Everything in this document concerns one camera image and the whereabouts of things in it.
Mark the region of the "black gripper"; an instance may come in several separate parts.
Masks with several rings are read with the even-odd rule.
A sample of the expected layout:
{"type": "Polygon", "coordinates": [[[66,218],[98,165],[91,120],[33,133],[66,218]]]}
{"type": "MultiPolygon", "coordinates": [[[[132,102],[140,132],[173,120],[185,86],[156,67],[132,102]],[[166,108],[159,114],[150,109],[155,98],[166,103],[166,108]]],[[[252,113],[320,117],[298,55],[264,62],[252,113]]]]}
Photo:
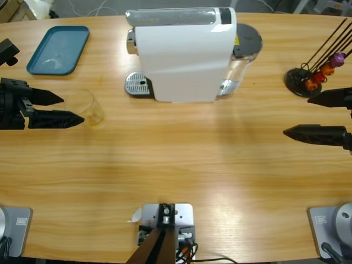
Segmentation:
{"type": "Polygon", "coordinates": [[[66,129],[85,119],[70,111],[36,110],[34,105],[50,106],[64,100],[48,90],[30,88],[26,81],[1,78],[1,130],[24,130],[25,117],[29,129],[66,129]]]}
{"type": "MultiPolygon", "coordinates": [[[[326,90],[308,99],[308,103],[324,107],[351,109],[351,88],[326,90]]],[[[352,135],[344,126],[300,124],[283,130],[289,138],[313,145],[339,146],[352,154],[352,135]]]]}

